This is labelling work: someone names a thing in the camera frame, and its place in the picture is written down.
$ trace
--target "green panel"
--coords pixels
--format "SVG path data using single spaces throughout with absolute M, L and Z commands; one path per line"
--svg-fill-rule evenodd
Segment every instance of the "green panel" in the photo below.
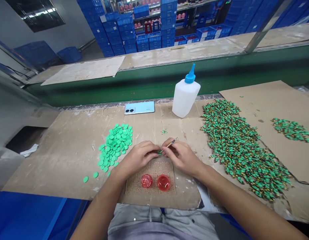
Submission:
M 173 97 L 175 84 L 193 62 L 120 71 L 115 77 L 40 86 L 26 90 L 52 106 L 75 106 Z M 309 45 L 195 61 L 199 94 L 282 80 L 309 81 Z

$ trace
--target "pile of green beads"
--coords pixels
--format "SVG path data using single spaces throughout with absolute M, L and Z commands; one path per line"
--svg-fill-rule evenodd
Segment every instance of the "pile of green beads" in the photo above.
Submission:
M 258 197 L 274 202 L 290 185 L 289 171 L 281 166 L 275 155 L 260 147 L 260 135 L 250 127 L 245 118 L 239 117 L 240 109 L 232 102 L 216 99 L 203 106 L 208 145 L 214 150 L 210 158 L 225 166 L 226 174 L 241 184 L 246 182 Z
M 118 165 L 115 162 L 121 154 L 125 154 L 128 147 L 132 145 L 132 127 L 128 124 L 116 124 L 113 129 L 109 130 L 109 135 L 106 137 L 106 144 L 99 147 L 101 154 L 98 166 L 104 172 L 109 170 L 109 166 Z
M 161 131 L 161 133 L 162 133 L 162 135 L 165 134 L 165 133 L 168 133 L 168 132 L 167 132 L 167 129 L 163 129 L 163 130 Z
M 309 139 L 306 137 L 309 136 L 309 132 L 299 123 L 279 118 L 273 118 L 271 121 L 274 128 L 279 133 L 283 133 L 286 138 L 309 143 Z

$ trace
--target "window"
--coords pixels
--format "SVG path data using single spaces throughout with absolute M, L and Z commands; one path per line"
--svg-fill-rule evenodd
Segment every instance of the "window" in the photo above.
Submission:
M 50 0 L 6 0 L 33 32 L 65 24 Z

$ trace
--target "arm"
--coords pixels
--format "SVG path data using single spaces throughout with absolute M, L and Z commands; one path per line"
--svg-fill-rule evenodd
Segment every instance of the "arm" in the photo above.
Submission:
M 100 240 L 104 238 L 126 180 L 147 165 L 150 160 L 158 157 L 157 153 L 151 153 L 151 151 L 159 149 L 160 147 L 151 141 L 139 143 L 132 148 L 121 163 L 111 171 L 109 178 L 75 229 L 71 240 Z
M 172 148 L 167 148 L 172 140 L 163 143 L 164 155 L 177 168 L 202 182 L 253 239 L 308 239 L 262 202 L 201 162 L 186 143 L 176 141 Z

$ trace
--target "red toy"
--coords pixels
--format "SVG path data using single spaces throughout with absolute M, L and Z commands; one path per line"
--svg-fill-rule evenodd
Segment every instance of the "red toy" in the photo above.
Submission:
M 144 174 L 141 177 L 141 186 L 146 189 L 152 186 L 152 177 L 149 174 Z
M 157 179 L 157 186 L 163 192 L 168 191 L 170 189 L 170 180 L 168 176 L 160 175 Z

